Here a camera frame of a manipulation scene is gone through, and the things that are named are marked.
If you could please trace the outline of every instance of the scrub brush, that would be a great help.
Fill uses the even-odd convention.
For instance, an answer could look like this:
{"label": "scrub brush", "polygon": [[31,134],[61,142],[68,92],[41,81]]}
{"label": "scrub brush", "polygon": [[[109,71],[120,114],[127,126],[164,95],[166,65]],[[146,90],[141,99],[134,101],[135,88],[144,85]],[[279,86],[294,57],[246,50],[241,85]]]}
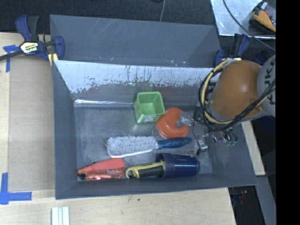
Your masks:
{"label": "scrub brush", "polygon": [[112,158],[150,152],[162,148],[180,148],[192,141],[189,137],[172,138],[156,141],[152,136],[111,137],[107,140],[107,152]]}

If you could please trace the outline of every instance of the green plastic cup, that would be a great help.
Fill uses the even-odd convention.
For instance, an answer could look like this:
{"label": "green plastic cup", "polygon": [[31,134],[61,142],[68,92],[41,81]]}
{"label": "green plastic cup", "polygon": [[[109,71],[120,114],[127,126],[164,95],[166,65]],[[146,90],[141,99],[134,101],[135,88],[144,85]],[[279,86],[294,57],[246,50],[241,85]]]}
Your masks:
{"label": "green plastic cup", "polygon": [[137,123],[156,122],[165,113],[160,92],[139,92],[133,108]]}

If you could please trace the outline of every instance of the white brush bristles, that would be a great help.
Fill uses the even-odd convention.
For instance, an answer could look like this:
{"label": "white brush bristles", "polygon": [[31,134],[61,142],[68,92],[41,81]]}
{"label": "white brush bristles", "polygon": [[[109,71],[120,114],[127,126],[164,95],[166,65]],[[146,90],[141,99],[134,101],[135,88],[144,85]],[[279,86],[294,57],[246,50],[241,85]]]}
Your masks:
{"label": "white brush bristles", "polygon": [[107,140],[107,151],[112,158],[122,158],[158,149],[151,136],[111,137]]}

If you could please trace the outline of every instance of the dark blue cup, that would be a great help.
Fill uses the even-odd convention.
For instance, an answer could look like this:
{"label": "dark blue cup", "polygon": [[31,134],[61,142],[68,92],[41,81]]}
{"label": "dark blue cup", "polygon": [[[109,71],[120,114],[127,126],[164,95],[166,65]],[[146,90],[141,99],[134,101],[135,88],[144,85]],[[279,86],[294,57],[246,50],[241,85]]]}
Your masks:
{"label": "dark blue cup", "polygon": [[161,160],[165,162],[165,173],[161,178],[195,176],[200,170],[199,161],[195,157],[159,153],[156,162]]}

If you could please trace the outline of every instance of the gray bin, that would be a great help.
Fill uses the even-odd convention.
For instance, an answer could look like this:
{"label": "gray bin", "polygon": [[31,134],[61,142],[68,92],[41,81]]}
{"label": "gray bin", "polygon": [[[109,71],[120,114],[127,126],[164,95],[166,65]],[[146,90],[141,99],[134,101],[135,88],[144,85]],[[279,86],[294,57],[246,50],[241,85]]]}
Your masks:
{"label": "gray bin", "polygon": [[[52,66],[56,199],[174,192],[255,185],[241,126],[235,146],[211,143],[197,158],[197,176],[164,180],[81,181],[76,170],[109,159],[105,141],[118,135],[154,135],[155,124],[138,124],[133,103],[141,91],[159,91],[165,107],[192,113],[198,87],[220,48],[213,26],[103,18],[51,16],[51,36],[65,41],[64,60]],[[195,126],[195,133],[203,133]],[[154,150],[124,158],[126,167],[155,161]]]}

